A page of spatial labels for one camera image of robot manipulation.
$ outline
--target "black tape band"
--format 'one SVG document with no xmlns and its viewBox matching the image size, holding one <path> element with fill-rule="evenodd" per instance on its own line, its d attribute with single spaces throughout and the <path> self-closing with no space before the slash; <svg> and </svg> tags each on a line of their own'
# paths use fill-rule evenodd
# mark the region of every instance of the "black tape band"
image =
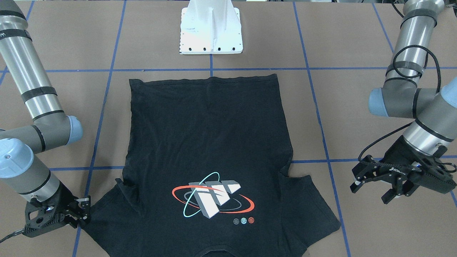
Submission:
<svg viewBox="0 0 457 257">
<path fill-rule="evenodd" d="M 40 138 L 40 141 L 41 141 L 41 152 L 44 152 L 46 150 L 46 143 L 44 142 L 43 134 L 41 133 L 40 129 L 36 125 L 31 125 L 31 126 L 37 132 L 38 137 Z"/>
<path fill-rule="evenodd" d="M 384 81 L 384 83 L 386 83 L 387 81 L 391 81 L 391 80 L 405 80 L 405 81 L 408 81 L 408 82 L 413 83 L 413 85 L 417 87 L 417 83 L 414 82 L 414 80 L 410 80 L 410 79 L 403 78 L 403 77 L 397 77 L 397 78 L 386 79 L 386 80 Z"/>
<path fill-rule="evenodd" d="M 47 95 L 47 94 L 57 95 L 57 92 L 51 86 L 41 86 L 41 87 L 38 87 L 38 88 L 31 89 L 31 90 L 29 90 L 27 92 L 24 92 L 21 95 L 21 97 L 22 97 L 22 100 L 25 103 L 25 102 L 27 102 L 28 100 L 30 100 L 30 99 L 32 99 L 34 97 Z"/>
<path fill-rule="evenodd" d="M 57 111 L 52 111 L 52 112 L 47 112 L 47 113 L 40 114 L 40 115 L 36 116 L 35 118 L 33 118 L 33 121 L 36 121 L 39 118 L 42 118 L 42 117 L 47 116 L 49 114 L 54 114 L 54 113 L 59 113 L 59 112 L 63 112 L 63 111 L 62 110 L 57 110 Z"/>
<path fill-rule="evenodd" d="M 0 31 L 0 40 L 5 39 L 7 37 L 26 37 L 32 40 L 27 30 L 22 29 L 4 29 Z"/>
<path fill-rule="evenodd" d="M 408 62 L 408 61 L 395 62 L 395 67 L 397 67 L 397 69 L 407 68 L 410 70 L 414 70 L 420 74 L 419 77 L 422 77 L 422 74 L 424 73 L 424 68 L 422 66 L 420 66 L 419 64 L 413 63 L 413 62 Z M 391 72 L 392 70 L 395 70 L 395 69 L 393 68 L 393 64 L 390 64 L 389 67 L 387 67 L 386 76 L 387 76 L 387 73 Z"/>
<path fill-rule="evenodd" d="M 5 16 L 5 15 L 17 16 L 17 17 L 20 17 L 20 18 L 26 20 L 26 17 L 22 13 L 17 12 L 17 11 L 8 11 L 8 10 L 0 11 L 0 16 Z"/>
<path fill-rule="evenodd" d="M 403 18 L 403 21 L 400 25 L 400 28 L 403 26 L 403 23 L 405 21 L 407 21 L 408 19 L 411 19 L 412 17 L 416 17 L 416 16 L 428 16 L 428 17 L 431 17 L 433 18 L 433 20 L 435 20 L 435 27 L 438 25 L 438 22 L 436 21 L 436 18 L 438 17 L 438 14 L 430 9 L 416 9 L 416 10 L 412 10 L 410 11 L 409 13 L 407 13 L 404 18 Z"/>
<path fill-rule="evenodd" d="M 437 132 L 431 130 L 430 128 L 428 128 L 427 126 L 425 126 L 425 124 L 423 124 L 422 122 L 420 122 L 419 119 L 416 119 L 416 123 L 417 123 L 421 128 L 423 128 L 425 131 L 427 131 L 428 133 L 434 135 L 435 137 L 437 137 L 437 138 L 439 138 L 439 139 L 441 139 L 441 140 L 443 140 L 443 141 L 446 141 L 446 142 L 452 142 L 452 141 L 453 141 L 452 139 L 447 138 L 447 137 L 445 137 L 445 136 L 442 136 L 442 135 L 438 134 Z"/>
<path fill-rule="evenodd" d="M 49 181 L 49 179 L 51 179 L 51 171 L 49 171 L 48 177 L 47 177 L 46 180 L 43 182 L 43 184 L 41 184 L 39 187 L 33 189 L 32 191 L 29 191 L 29 192 L 26 192 L 26 193 L 19 193 L 19 194 L 26 195 L 26 194 L 34 193 L 34 192 L 40 190 L 42 187 L 44 187 L 44 185 L 46 185 L 46 183 Z"/>
<path fill-rule="evenodd" d="M 414 99 L 413 99 L 413 118 L 417 118 L 417 98 L 419 98 L 419 92 L 420 88 L 416 89 L 416 93 L 414 93 Z"/>
</svg>

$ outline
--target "cable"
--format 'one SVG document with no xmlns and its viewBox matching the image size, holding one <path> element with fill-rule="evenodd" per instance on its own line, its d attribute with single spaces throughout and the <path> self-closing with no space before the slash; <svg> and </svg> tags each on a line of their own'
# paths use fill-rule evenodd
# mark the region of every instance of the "cable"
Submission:
<svg viewBox="0 0 457 257">
<path fill-rule="evenodd" d="M 395 6 L 395 4 L 392 3 L 392 6 L 393 6 L 393 8 L 395 9 L 395 11 L 396 11 L 402 18 L 404 18 L 404 15 L 401 14 L 401 12 L 397 9 L 397 7 Z"/>
<path fill-rule="evenodd" d="M 16 230 L 16 231 L 14 231 L 13 233 L 11 233 L 11 234 L 5 236 L 2 240 L 0 240 L 0 243 L 3 243 L 6 239 L 9 239 L 9 238 L 12 238 L 12 237 L 14 237 L 14 236 L 17 236 L 17 235 L 22 234 L 22 233 L 24 233 L 24 231 L 25 231 L 24 229 Z"/>
<path fill-rule="evenodd" d="M 362 160 L 362 155 L 363 155 L 369 148 L 371 148 L 372 146 L 374 146 L 375 144 L 377 144 L 379 141 L 381 141 L 381 140 L 383 140 L 383 139 L 385 139 L 385 138 L 387 138 L 387 137 L 390 137 L 391 135 L 397 133 L 398 131 L 400 131 L 400 130 L 406 128 L 406 127 L 408 127 L 409 125 L 411 125 L 411 123 L 408 123 L 408 124 L 406 124 L 406 125 L 404 125 L 404 126 L 398 128 L 398 129 L 396 129 L 396 130 L 394 130 L 394 131 L 388 133 L 387 135 L 382 136 L 381 138 L 378 138 L 376 141 L 374 141 L 373 143 L 369 144 L 369 145 L 368 145 L 367 147 L 365 147 L 365 149 L 363 149 L 362 152 L 359 154 L 359 158 L 358 158 L 359 162 L 360 162 L 360 163 L 363 163 L 363 164 L 365 164 L 365 165 L 371 164 L 370 162 L 367 162 L 367 161 Z M 390 166 L 390 167 L 396 167 L 396 168 L 409 167 L 409 165 L 398 165 L 398 164 L 388 164 L 388 163 L 376 163 L 376 165 L 377 165 L 377 166 Z"/>
<path fill-rule="evenodd" d="M 455 164 L 453 164 L 452 162 L 440 162 L 440 161 L 438 161 L 438 158 L 435 158 L 435 162 L 438 163 L 439 165 L 443 166 L 444 169 L 440 167 L 440 169 L 443 171 L 446 171 L 448 173 L 454 173 L 457 171 L 457 166 Z M 452 166 L 454 168 L 454 170 L 450 171 L 450 170 L 446 169 L 446 167 L 444 167 L 444 165 Z"/>
<path fill-rule="evenodd" d="M 413 48 L 413 47 L 417 47 L 417 48 L 420 48 L 420 49 L 426 51 L 426 52 L 427 52 L 427 55 L 430 55 L 430 56 L 433 58 L 433 60 L 434 60 L 434 62 L 435 62 L 435 65 L 436 65 L 436 75 L 437 75 L 437 77 L 438 77 L 438 85 L 436 86 L 436 93 L 439 93 L 440 90 L 441 90 L 441 70 L 440 70 L 440 65 L 438 64 L 438 59 L 436 58 L 436 56 L 435 56 L 428 48 L 423 47 L 423 46 L 420 46 L 420 45 L 409 45 L 409 46 L 404 47 L 403 49 L 401 49 L 400 51 L 398 51 L 398 53 L 393 57 L 392 66 L 393 66 L 394 70 L 395 70 L 400 76 L 402 76 L 402 77 L 404 77 L 404 78 L 407 78 L 407 79 L 417 78 L 417 77 L 419 77 L 419 76 L 422 75 L 421 73 L 418 73 L 418 74 L 416 74 L 416 75 L 414 75 L 414 76 L 406 76 L 405 74 L 401 73 L 401 72 L 398 70 L 398 68 L 395 66 L 397 57 L 398 57 L 404 50 L 406 50 L 406 49 L 408 49 L 408 48 Z M 427 67 L 427 61 L 428 61 L 428 59 L 425 58 L 425 66 L 424 66 L 424 68 Z"/>
</svg>

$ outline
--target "black t-shirt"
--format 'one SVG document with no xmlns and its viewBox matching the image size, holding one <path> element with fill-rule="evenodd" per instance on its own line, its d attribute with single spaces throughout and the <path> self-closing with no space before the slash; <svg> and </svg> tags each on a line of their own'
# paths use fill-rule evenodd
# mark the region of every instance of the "black t-shirt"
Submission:
<svg viewBox="0 0 457 257">
<path fill-rule="evenodd" d="M 339 229 L 311 177 L 287 176 L 276 75 L 130 86 L 123 181 L 83 226 L 111 257 L 300 257 Z"/>
</svg>

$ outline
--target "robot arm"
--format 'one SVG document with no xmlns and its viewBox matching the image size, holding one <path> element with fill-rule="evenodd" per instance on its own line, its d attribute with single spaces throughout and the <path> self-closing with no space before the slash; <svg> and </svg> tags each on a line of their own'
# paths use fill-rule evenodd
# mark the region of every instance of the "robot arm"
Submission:
<svg viewBox="0 0 457 257">
<path fill-rule="evenodd" d="M 30 126 L 0 131 L 0 180 L 27 200 L 23 234 L 34 237 L 87 221 L 90 197 L 73 196 L 35 156 L 79 140 L 82 127 L 76 117 L 66 116 L 62 110 L 27 26 L 13 0 L 0 0 L 0 54 L 33 119 Z"/>
<path fill-rule="evenodd" d="M 363 160 L 359 157 L 360 163 L 352 169 L 353 193 L 367 182 L 383 180 L 392 184 L 382 196 L 387 204 L 397 196 L 410 196 L 419 186 L 440 193 L 456 187 L 451 175 L 454 171 L 445 168 L 455 165 L 443 164 L 439 158 L 457 137 L 457 78 L 441 91 L 417 88 L 426 63 L 423 48 L 428 46 L 444 5 L 443 0 L 409 0 L 404 5 L 392 64 L 383 88 L 371 92 L 369 109 L 376 115 L 415 120 L 380 161 L 370 155 Z"/>
</svg>

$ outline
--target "blue joint cap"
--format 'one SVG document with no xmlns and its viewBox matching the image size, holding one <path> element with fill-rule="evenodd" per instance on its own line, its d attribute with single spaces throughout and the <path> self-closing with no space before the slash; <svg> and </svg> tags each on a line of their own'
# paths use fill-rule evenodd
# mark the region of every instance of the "blue joint cap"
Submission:
<svg viewBox="0 0 457 257">
<path fill-rule="evenodd" d="M 67 116 L 70 120 L 70 137 L 68 138 L 67 145 L 80 140 L 83 137 L 83 126 L 75 116 Z"/>
<path fill-rule="evenodd" d="M 16 138 L 0 140 L 0 178 L 16 177 L 33 163 L 33 151 Z"/>
<path fill-rule="evenodd" d="M 375 88 L 368 98 L 368 109 L 374 115 L 389 117 L 386 106 L 384 105 L 383 92 L 381 88 Z"/>
<path fill-rule="evenodd" d="M 457 108 L 457 77 L 441 89 L 441 96 L 447 103 Z"/>
</svg>

